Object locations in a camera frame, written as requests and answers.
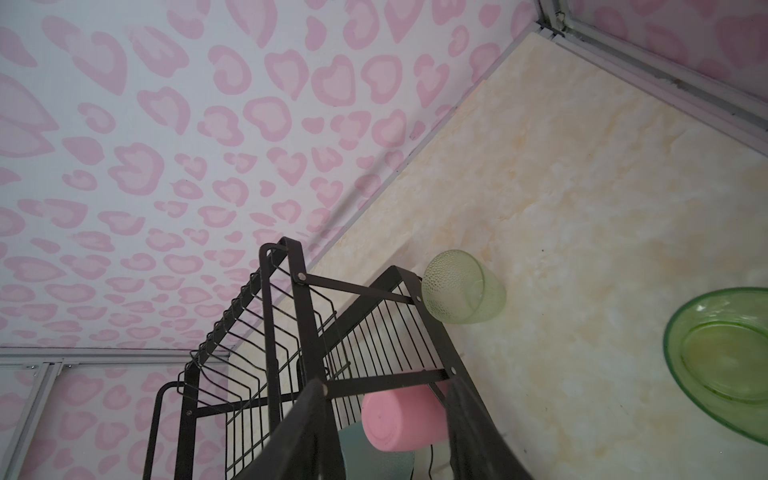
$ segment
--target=dish rack frame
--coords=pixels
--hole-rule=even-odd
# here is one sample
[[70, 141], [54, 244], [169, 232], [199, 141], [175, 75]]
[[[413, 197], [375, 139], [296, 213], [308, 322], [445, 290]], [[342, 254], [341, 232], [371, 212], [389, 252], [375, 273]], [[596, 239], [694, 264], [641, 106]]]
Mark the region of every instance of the dish rack frame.
[[[359, 296], [338, 313], [318, 289]], [[169, 389], [182, 395], [174, 480], [192, 480], [197, 421], [212, 415], [225, 419], [224, 478], [242, 480], [239, 473], [257, 457], [311, 379], [319, 379], [325, 392], [319, 466], [329, 480], [345, 478], [337, 432], [358, 421], [366, 393], [427, 385], [444, 405], [437, 382], [459, 376], [480, 400], [445, 327], [429, 314], [421, 295], [421, 278], [398, 266], [390, 266], [370, 286], [360, 286], [307, 273], [297, 240], [265, 243], [259, 249], [259, 269], [199, 348], [190, 352], [177, 381], [157, 392], [143, 479], [152, 476]], [[284, 299], [293, 302], [281, 303]], [[260, 301], [260, 308], [251, 307], [253, 300]], [[276, 315], [281, 321], [276, 322]], [[242, 354], [244, 347], [253, 355]], [[256, 356], [261, 365], [253, 363]]]

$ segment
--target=glass bowl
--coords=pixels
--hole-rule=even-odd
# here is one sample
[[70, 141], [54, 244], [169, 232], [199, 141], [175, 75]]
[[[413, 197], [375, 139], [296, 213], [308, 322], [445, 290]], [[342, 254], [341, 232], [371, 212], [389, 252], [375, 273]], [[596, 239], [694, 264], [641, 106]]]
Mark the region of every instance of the glass bowl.
[[718, 290], [686, 303], [667, 324], [664, 358], [706, 414], [768, 445], [768, 289]]

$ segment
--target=pink cup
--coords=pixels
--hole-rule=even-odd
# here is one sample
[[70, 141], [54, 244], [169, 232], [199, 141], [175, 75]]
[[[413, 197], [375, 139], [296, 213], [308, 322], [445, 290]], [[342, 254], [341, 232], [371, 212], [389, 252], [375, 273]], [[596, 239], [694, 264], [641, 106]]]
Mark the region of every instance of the pink cup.
[[383, 452], [411, 452], [448, 439], [445, 409], [427, 385], [369, 393], [360, 416], [368, 441]]

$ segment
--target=black metal dish rack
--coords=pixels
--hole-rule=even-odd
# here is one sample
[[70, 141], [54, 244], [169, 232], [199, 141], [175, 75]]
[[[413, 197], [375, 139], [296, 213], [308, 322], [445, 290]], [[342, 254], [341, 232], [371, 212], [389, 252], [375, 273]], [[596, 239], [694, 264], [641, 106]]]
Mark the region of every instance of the black metal dish rack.
[[[445, 404], [435, 383], [459, 376], [480, 398], [445, 327], [424, 307], [413, 272], [391, 266], [371, 286], [310, 275], [301, 243], [286, 237], [262, 245], [259, 262], [178, 380], [158, 391], [144, 480], [163, 395], [172, 388], [183, 396], [174, 480], [192, 479], [197, 420], [211, 415], [226, 419], [224, 478], [240, 480], [311, 379], [322, 382], [327, 399], [319, 461], [328, 479], [345, 478], [336, 432], [359, 420], [364, 394], [429, 385]], [[318, 288], [359, 297], [337, 313]], [[278, 306], [280, 297], [293, 302]], [[252, 307], [254, 299], [260, 305]]]

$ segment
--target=marble countertop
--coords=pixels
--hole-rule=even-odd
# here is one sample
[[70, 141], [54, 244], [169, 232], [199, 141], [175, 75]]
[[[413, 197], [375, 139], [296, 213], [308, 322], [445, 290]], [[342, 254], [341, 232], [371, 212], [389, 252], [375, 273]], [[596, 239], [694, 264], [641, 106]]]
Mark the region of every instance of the marble countertop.
[[500, 317], [448, 329], [537, 479], [765, 478], [768, 446], [700, 411], [661, 345], [694, 296], [768, 286], [766, 186], [765, 157], [532, 34], [313, 273], [452, 248], [496, 272]]

